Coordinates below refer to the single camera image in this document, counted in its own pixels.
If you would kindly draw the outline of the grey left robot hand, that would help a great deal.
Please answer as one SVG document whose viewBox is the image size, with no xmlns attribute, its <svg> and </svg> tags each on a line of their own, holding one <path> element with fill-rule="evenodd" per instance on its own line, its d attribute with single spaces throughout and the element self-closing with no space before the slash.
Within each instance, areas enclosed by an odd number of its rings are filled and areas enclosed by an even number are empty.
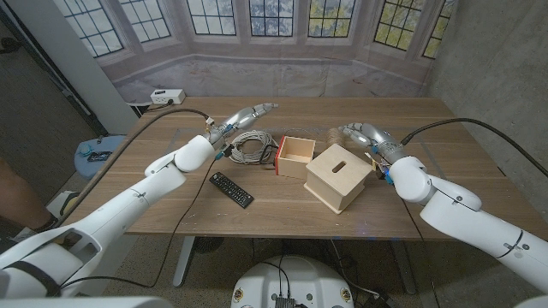
<svg viewBox="0 0 548 308">
<path fill-rule="evenodd" d="M 203 136 L 210 141 L 215 149 L 218 149 L 236 131 L 250 128 L 260 117 L 278 107 L 279 105 L 274 103 L 246 107 L 225 119 L 221 124 L 213 125 L 210 131 L 204 133 Z"/>
</svg>

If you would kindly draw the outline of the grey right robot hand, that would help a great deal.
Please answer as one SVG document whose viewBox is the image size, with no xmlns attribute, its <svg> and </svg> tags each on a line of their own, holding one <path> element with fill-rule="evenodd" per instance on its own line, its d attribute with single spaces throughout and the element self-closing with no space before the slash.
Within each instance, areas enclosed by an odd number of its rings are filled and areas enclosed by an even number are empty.
<svg viewBox="0 0 548 308">
<path fill-rule="evenodd" d="M 381 156 L 387 163 L 393 164 L 397 160 L 408 156 L 403 146 L 389 133 L 371 124 L 349 123 L 340 126 L 338 130 L 349 136 L 357 145 L 370 147 L 375 154 Z"/>
</svg>

